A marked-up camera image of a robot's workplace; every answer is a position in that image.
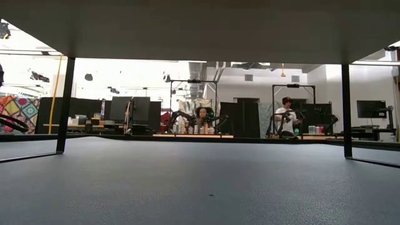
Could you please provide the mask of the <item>light wooden board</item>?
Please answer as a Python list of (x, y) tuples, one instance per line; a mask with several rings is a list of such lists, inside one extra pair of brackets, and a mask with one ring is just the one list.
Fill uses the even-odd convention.
[(400, 0), (0, 0), (0, 20), (67, 57), (338, 64), (352, 159), (349, 66), (400, 40)]

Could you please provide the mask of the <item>black desk monitor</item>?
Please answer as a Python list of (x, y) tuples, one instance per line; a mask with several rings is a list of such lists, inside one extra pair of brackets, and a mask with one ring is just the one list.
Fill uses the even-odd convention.
[(150, 97), (133, 97), (132, 120), (147, 121), (149, 117)]
[(122, 123), (126, 118), (126, 111), (128, 104), (131, 102), (132, 97), (116, 97), (111, 100), (111, 110), (109, 118), (116, 123)]

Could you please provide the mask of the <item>person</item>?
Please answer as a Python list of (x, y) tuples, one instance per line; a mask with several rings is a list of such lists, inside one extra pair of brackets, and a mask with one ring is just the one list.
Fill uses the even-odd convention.
[(282, 98), (282, 107), (278, 108), (274, 114), (279, 134), (282, 132), (295, 134), (294, 125), (301, 123), (301, 120), (297, 118), (296, 113), (291, 108), (292, 102), (290, 97)]
[(213, 122), (208, 118), (214, 111), (211, 107), (198, 107), (196, 109), (196, 125), (203, 128), (205, 134), (209, 133), (209, 128), (213, 126)]

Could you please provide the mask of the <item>blue table mat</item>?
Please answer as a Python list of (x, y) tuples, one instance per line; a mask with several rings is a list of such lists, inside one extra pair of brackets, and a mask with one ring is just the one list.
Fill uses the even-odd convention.
[(400, 225), (400, 169), (339, 146), (0, 143), (0, 225)]

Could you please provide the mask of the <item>black wall monitor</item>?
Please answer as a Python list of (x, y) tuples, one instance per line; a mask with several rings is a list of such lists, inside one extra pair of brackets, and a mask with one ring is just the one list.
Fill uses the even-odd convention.
[(373, 100), (357, 100), (358, 118), (387, 118), (386, 102)]

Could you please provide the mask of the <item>colourful patchwork quilt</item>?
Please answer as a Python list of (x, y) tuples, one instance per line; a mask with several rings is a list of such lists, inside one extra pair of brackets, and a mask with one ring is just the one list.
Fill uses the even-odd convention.
[(0, 96), (0, 114), (18, 119), (28, 126), (26, 134), (34, 134), (40, 100), (16, 96)]

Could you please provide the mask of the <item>black ceiling lamp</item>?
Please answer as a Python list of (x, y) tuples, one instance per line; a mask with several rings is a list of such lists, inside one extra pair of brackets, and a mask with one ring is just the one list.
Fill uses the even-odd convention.
[(9, 39), (10, 37), (9, 24), (7, 22), (0, 22), (0, 39)]

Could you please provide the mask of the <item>background wooden table top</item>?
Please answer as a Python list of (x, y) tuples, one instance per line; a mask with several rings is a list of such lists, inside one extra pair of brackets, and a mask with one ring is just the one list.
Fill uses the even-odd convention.
[(222, 135), (222, 134), (153, 134), (153, 137), (164, 137), (164, 138), (223, 138), (232, 139), (232, 135)]

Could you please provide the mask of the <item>silver ventilation duct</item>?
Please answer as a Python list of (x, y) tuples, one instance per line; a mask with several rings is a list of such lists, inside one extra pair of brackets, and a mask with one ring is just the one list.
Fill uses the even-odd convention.
[(207, 64), (205, 62), (190, 62), (189, 63), (189, 82), (187, 84), (191, 99), (202, 98), (204, 91), (204, 83), (207, 75)]

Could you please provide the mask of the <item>black metal table frame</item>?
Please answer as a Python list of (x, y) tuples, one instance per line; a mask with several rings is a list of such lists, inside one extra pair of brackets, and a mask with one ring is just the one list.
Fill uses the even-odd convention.
[[(166, 136), (122, 136), (122, 135), (94, 135), (94, 134), (67, 134), (67, 139), (73, 138), (104, 138), (118, 141), (161, 141), (161, 142), (192, 142), (192, 143), (241, 143), (241, 144), (327, 144), (343, 146), (340, 139), (254, 139), (254, 138), (230, 138), (230, 137), (166, 137)], [(0, 134), (0, 143), (22, 141), (47, 141), (57, 140), (57, 134)], [(400, 143), (352, 141), (353, 148), (377, 149), (380, 151), (400, 152)]]

